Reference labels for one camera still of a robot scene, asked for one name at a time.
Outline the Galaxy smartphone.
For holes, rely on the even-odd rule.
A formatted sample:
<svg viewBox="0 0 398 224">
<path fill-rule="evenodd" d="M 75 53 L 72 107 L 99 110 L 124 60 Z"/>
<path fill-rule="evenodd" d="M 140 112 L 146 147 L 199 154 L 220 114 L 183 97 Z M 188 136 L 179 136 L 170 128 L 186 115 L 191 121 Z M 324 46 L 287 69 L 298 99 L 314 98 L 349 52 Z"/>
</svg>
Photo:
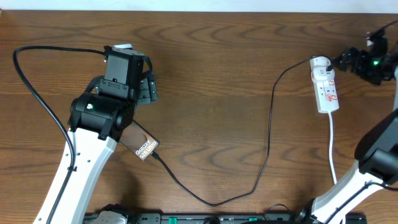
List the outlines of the Galaxy smartphone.
<svg viewBox="0 0 398 224">
<path fill-rule="evenodd" d="M 141 161 L 145 161 L 160 144 L 153 135 L 134 120 L 124 129 L 120 142 Z"/>
</svg>

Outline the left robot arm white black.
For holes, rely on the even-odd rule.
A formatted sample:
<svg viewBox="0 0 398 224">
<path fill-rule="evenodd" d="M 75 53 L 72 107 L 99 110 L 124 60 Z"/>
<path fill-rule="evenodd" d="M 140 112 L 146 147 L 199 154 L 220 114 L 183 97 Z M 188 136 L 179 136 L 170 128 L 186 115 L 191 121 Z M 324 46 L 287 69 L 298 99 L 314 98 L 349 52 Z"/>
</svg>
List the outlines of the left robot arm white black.
<svg viewBox="0 0 398 224">
<path fill-rule="evenodd" d="M 157 100 L 150 58 L 130 44 L 104 48 L 106 72 L 72 101 L 62 160 L 36 223 L 82 223 L 98 177 L 138 105 Z"/>
</svg>

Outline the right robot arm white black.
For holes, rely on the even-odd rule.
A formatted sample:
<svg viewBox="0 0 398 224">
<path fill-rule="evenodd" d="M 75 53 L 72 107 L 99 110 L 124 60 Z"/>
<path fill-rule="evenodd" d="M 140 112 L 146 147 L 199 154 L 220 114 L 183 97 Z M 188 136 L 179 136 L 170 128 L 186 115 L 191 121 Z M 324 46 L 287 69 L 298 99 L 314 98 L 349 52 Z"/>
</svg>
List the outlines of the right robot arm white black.
<svg viewBox="0 0 398 224">
<path fill-rule="evenodd" d="M 332 60 L 339 70 L 351 72 L 374 85 L 397 79 L 397 53 L 386 47 L 370 51 L 351 47 Z M 373 127 L 358 143 L 354 164 L 326 193 L 311 200 L 295 223 L 339 223 L 373 193 L 393 191 L 397 182 L 397 108 Z"/>
</svg>

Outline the white power strip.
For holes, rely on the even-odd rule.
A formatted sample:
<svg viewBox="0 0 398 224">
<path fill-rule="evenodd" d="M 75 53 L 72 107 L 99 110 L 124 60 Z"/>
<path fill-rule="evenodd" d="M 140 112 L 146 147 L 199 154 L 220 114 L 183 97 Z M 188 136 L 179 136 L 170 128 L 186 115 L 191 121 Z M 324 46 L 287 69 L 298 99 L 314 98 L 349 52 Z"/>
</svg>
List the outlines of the white power strip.
<svg viewBox="0 0 398 224">
<path fill-rule="evenodd" d="M 318 112 L 327 114 L 338 110 L 335 71 L 331 60 L 324 56 L 316 56 L 310 60 L 310 68 Z"/>
</svg>

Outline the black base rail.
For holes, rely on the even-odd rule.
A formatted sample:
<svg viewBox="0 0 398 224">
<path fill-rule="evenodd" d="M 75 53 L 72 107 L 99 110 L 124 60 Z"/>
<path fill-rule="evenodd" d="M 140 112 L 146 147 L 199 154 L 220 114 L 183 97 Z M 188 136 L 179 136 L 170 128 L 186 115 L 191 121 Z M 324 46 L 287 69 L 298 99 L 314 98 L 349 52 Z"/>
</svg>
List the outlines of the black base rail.
<svg viewBox="0 0 398 224">
<path fill-rule="evenodd" d="M 83 223 L 203 224 L 203 223 L 294 223 L 288 210 L 268 210 L 265 214 L 161 214 L 137 213 L 119 204 L 109 204 L 96 213 L 86 214 Z"/>
</svg>

